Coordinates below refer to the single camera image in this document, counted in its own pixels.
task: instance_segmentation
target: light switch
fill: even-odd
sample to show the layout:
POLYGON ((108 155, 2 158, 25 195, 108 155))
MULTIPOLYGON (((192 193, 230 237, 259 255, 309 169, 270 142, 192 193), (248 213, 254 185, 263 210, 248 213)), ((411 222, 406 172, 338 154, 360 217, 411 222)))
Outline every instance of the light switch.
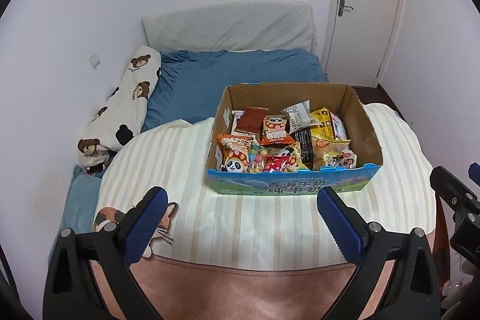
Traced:
POLYGON ((97 53, 94 53, 90 56, 90 64, 92 68, 95 69, 100 64, 100 56, 97 53))

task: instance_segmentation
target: white door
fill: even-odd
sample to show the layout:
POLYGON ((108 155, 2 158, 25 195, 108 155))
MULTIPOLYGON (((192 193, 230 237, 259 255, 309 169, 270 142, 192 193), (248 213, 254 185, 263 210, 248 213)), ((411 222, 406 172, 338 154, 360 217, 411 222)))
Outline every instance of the white door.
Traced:
POLYGON ((392 34, 398 1, 344 0, 342 13, 339 8, 343 1, 338 0, 325 69, 331 82, 374 85, 392 34))

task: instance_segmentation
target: screw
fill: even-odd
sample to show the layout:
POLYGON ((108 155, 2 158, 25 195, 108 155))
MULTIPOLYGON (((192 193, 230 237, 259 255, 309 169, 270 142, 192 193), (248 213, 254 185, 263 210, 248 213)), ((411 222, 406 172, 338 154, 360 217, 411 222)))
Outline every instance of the screw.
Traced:
POLYGON ((382 230, 382 226, 378 223, 370 223, 368 227, 373 232, 380 232, 382 230))
POLYGON ((71 234, 71 229, 70 228, 63 228, 60 232, 60 236, 62 238, 68 238, 68 236, 70 236, 71 234))
POLYGON ((113 232, 113 231, 115 231, 116 228, 117 228, 117 225, 116 225, 116 223, 113 223, 113 222, 109 222, 109 223, 105 224, 105 226, 103 227, 105 232, 113 232))
POLYGON ((425 236, 425 231, 421 228, 415 228, 413 233, 416 234, 419 238, 423 238, 425 236))

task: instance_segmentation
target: snack bag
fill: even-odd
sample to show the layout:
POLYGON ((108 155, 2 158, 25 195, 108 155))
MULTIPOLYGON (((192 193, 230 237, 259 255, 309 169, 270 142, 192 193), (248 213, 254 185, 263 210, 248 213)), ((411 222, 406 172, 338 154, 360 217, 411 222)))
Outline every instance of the snack bag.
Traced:
POLYGON ((313 170, 318 171, 320 167, 325 165, 324 154, 326 152, 342 153, 349 149, 350 140, 335 140, 323 135, 311 136, 311 144, 313 146, 313 170))
POLYGON ((282 110, 290 123, 290 134, 297 130, 320 125, 320 121, 310 115, 310 101, 300 102, 282 110))
POLYGON ((267 172, 284 172, 289 159, 289 156, 267 156, 265 168, 263 170, 267 172))
POLYGON ((311 146, 310 128, 304 128, 292 134, 292 137, 300 143, 301 161, 307 167, 311 167, 314 161, 314 151, 311 146))
POLYGON ((286 172, 297 172, 297 170, 308 170, 308 168, 302 163, 300 143, 298 141, 276 152, 273 156, 289 157, 289 160, 286 162, 286 166, 285 166, 286 172))
POLYGON ((253 173, 262 172, 265 168, 267 150, 258 144, 252 144, 248 151, 249 171, 253 173))
POLYGON ((258 144, 258 140, 257 140, 257 136, 254 135, 253 133, 248 133, 248 132, 240 132, 240 131, 237 131, 235 130, 235 128, 237 127, 237 122, 238 122, 238 119, 240 119, 240 117, 242 117, 243 115, 243 110, 233 110, 232 111, 232 115, 233 115, 233 121, 232 121, 232 131, 230 134, 234 135, 234 136, 246 136, 246 137, 252 137, 252 136, 255 136, 255 139, 254 139, 254 143, 258 144))
POLYGON ((235 128, 237 132, 260 134, 263 119, 268 113, 264 107, 246 107, 238 119, 235 128))
POLYGON ((319 125, 310 128, 312 136, 327 136, 335 140, 347 140, 343 121, 326 107, 315 110, 310 114, 320 122, 319 125))
POLYGON ((338 157, 338 165, 347 169, 357 167, 357 156, 351 150, 346 150, 338 157))
POLYGON ((263 138, 260 145, 291 144, 295 140, 286 131, 287 120, 282 117, 267 117, 263 119, 263 138))
POLYGON ((218 133, 217 140, 223 152, 222 171, 247 172, 248 150, 253 143, 253 138, 218 133))
POLYGON ((337 167, 340 153, 328 151, 323 153, 323 165, 327 167, 337 167))

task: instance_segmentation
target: white wall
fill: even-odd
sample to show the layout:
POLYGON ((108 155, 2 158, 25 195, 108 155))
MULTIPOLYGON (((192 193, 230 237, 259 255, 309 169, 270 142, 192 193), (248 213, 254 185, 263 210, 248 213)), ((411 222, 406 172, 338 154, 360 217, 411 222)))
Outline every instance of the white wall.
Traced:
MULTIPOLYGON (((78 137, 145 43, 140 17, 214 1, 12 0, 0 19, 0 242, 36 319, 78 137)), ((330 0, 309 1, 322 53, 330 0)))
MULTIPOLYGON (((467 173, 472 162, 480 163, 479 38, 480 15, 471 0, 405 0, 398 40, 380 83, 431 164, 443 165, 480 197, 467 173)), ((452 212, 444 209, 451 235, 452 212)))

